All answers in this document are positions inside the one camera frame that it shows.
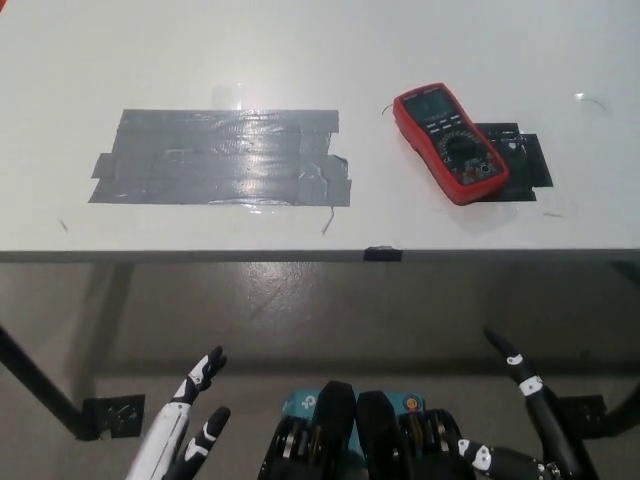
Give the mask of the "black right hand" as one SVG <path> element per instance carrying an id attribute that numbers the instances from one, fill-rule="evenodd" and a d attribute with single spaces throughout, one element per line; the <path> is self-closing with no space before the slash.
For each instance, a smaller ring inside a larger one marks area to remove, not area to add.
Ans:
<path id="1" fill-rule="evenodd" d="M 538 460 L 505 447 L 492 447 L 466 438 L 457 440 L 457 454 L 490 479 L 597 479 L 582 438 L 564 415 L 560 400 L 534 365 L 502 335 L 486 327 L 484 335 L 508 365 L 522 394 L 543 448 Z"/>

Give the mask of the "white and black left hand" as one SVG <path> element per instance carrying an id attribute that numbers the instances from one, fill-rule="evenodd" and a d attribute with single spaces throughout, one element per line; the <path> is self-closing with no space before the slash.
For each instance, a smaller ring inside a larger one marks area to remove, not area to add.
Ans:
<path id="1" fill-rule="evenodd" d="M 219 407 L 197 434 L 185 441 L 190 411 L 200 393 L 211 386 L 212 379 L 226 362 L 223 348 L 216 346 L 184 377 L 144 436 L 127 474 L 129 479 L 191 480 L 196 477 L 226 426 L 231 411 L 225 406 Z"/>

